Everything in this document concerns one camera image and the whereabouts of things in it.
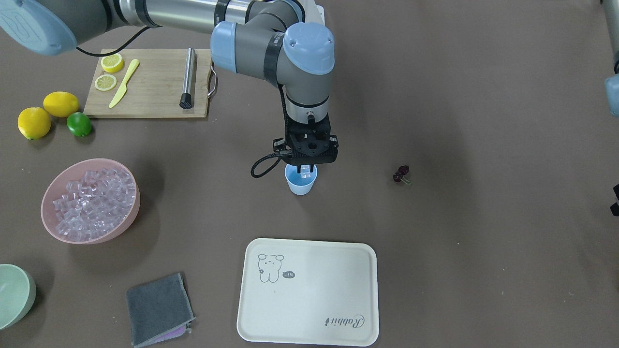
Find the gray cloth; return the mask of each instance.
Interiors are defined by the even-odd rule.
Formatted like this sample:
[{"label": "gray cloth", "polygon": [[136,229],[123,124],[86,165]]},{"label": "gray cloth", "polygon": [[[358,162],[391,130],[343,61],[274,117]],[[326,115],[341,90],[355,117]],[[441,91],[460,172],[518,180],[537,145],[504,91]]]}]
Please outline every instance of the gray cloth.
[{"label": "gray cloth", "polygon": [[129,289],[127,307],[136,348],[178,337],[195,319],[180,273]]}]

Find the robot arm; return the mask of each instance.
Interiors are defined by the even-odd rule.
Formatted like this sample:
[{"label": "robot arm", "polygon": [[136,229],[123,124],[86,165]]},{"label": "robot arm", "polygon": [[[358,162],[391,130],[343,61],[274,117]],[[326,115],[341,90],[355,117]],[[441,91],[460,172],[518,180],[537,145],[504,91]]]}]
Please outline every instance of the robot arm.
[{"label": "robot arm", "polygon": [[613,50],[613,72],[605,81],[608,106],[613,116],[619,116],[619,0],[600,0],[606,15],[606,25]]},{"label": "robot arm", "polygon": [[125,25],[211,33],[218,67],[279,88],[286,133],[273,141],[277,157],[298,166],[337,158],[327,113],[334,37],[306,23],[297,0],[0,0],[0,26],[40,54],[73,50]]}]

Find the black cable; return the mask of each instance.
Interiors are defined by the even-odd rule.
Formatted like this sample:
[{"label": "black cable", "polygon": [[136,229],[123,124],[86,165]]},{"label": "black cable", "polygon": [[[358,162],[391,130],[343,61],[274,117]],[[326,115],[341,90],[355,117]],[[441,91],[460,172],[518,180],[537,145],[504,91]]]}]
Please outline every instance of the black cable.
[{"label": "black cable", "polygon": [[148,30],[148,29],[150,29],[150,27],[144,27],[144,28],[142,28],[139,32],[137,32],[135,35],[133,35],[133,37],[132,37],[132,38],[130,38],[130,39],[129,39],[126,43],[124,43],[122,46],[120,46],[117,50],[114,50],[114,51],[109,52],[109,53],[90,53],[90,52],[87,52],[87,51],[82,50],[82,49],[81,49],[81,48],[79,48],[79,47],[76,47],[76,50],[78,50],[78,51],[80,51],[80,52],[82,52],[82,53],[85,53],[85,54],[87,54],[87,55],[89,55],[89,56],[93,56],[93,57],[105,57],[105,56],[111,56],[111,55],[113,55],[113,54],[116,54],[116,53],[118,53],[118,52],[122,51],[125,47],[129,46],[129,44],[130,44],[133,40],[135,40],[138,36],[140,36],[140,34],[141,34],[141,33],[145,32],[145,31],[146,31],[146,30]]},{"label": "black cable", "polygon": [[279,164],[279,161],[281,161],[281,158],[278,158],[275,163],[273,163],[267,170],[265,170],[264,172],[262,172],[262,174],[255,174],[254,170],[256,169],[256,167],[260,164],[263,163],[264,161],[268,160],[268,159],[272,159],[274,157],[277,157],[276,154],[270,154],[270,155],[266,155],[263,158],[259,159],[256,161],[256,163],[254,163],[254,165],[251,167],[251,176],[253,176],[254,178],[258,179],[258,178],[262,178],[264,175],[267,175],[267,173],[269,173],[273,168],[275,168],[275,166],[277,166]]},{"label": "black cable", "polygon": [[[285,128],[284,137],[285,137],[285,136],[288,135],[288,129],[289,129],[288,118],[289,118],[289,116],[288,116],[288,111],[286,110],[286,99],[284,97],[284,88],[283,87],[284,87],[284,85],[277,84],[277,88],[279,89],[279,96],[282,99],[282,110],[284,111],[284,128]],[[260,163],[263,163],[264,161],[266,161],[268,159],[272,159],[274,157],[277,157],[277,154],[269,154],[269,155],[266,155],[263,158],[257,160],[256,163],[254,163],[254,165],[251,167],[251,170],[249,171],[251,176],[257,179],[257,178],[262,178],[264,175],[267,175],[271,170],[273,170],[273,168],[275,168],[279,164],[279,162],[282,160],[281,157],[278,157],[277,160],[275,161],[275,163],[273,163],[269,168],[267,168],[267,170],[265,170],[261,174],[255,174],[254,171],[255,171],[256,167]]]}]

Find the wooden cutting board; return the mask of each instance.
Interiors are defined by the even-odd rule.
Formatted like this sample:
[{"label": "wooden cutting board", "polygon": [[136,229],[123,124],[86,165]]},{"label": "wooden cutting board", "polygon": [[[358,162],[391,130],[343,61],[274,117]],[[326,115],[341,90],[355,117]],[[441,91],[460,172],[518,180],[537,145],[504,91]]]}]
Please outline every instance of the wooden cutting board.
[{"label": "wooden cutting board", "polygon": [[[101,68],[101,58],[95,68],[84,113],[92,118],[189,118],[206,117],[209,99],[209,77],[212,60],[210,50],[196,50],[196,89],[194,107],[184,110],[178,106],[181,99],[187,50],[125,49],[120,52],[124,67],[116,76],[114,89],[102,92],[95,88],[95,79],[109,74]],[[127,93],[113,108],[108,108],[123,80],[132,59],[139,59]]]}]

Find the cherry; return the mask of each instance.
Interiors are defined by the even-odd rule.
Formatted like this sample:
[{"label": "cherry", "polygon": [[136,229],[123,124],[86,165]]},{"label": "cherry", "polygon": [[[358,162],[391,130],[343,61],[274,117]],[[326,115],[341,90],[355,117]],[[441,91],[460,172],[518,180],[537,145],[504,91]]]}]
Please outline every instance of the cherry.
[{"label": "cherry", "polygon": [[403,165],[400,168],[397,169],[397,172],[402,174],[402,175],[406,175],[409,173],[409,166],[407,165]]}]

